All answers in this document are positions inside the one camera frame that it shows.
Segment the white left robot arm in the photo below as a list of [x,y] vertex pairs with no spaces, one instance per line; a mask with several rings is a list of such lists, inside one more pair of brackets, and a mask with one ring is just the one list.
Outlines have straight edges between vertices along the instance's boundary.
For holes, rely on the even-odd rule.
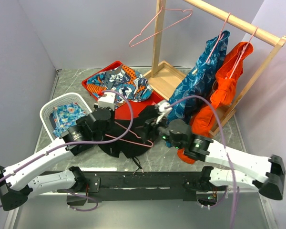
[[114,124],[115,111],[109,107],[95,108],[76,124],[34,155],[9,167],[0,166],[0,207],[4,211],[18,208],[29,198],[53,190],[78,192],[86,188],[87,179],[79,167],[42,175],[59,161],[78,155],[102,141]]

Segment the black shorts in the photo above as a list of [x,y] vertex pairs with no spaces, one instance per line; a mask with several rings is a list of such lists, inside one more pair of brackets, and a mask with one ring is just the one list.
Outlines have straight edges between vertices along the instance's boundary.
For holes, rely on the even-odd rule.
[[[154,107],[155,105],[147,105],[137,118],[134,118],[133,125],[130,130],[134,131],[140,137],[140,128],[148,119],[156,119],[158,113]],[[129,131],[123,139],[144,143],[142,139],[136,138]],[[100,151],[105,154],[104,163],[107,167],[111,167],[113,171],[132,171],[134,174],[137,172],[144,172],[144,165],[140,161],[145,154],[151,151],[153,147],[148,148],[144,146],[133,145],[123,141],[115,141],[113,143],[99,145]]]

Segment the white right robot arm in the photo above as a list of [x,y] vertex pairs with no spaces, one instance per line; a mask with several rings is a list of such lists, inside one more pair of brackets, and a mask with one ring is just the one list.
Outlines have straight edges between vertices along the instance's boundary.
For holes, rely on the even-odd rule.
[[194,134],[190,125],[180,119],[169,124],[150,119],[135,131],[144,142],[161,137],[172,146],[183,149],[185,156],[192,160],[225,166],[225,169],[204,167],[197,180],[185,184],[186,189],[208,192],[215,187],[233,186],[251,188],[272,200],[283,199],[286,169],[280,156],[256,156],[224,146]]

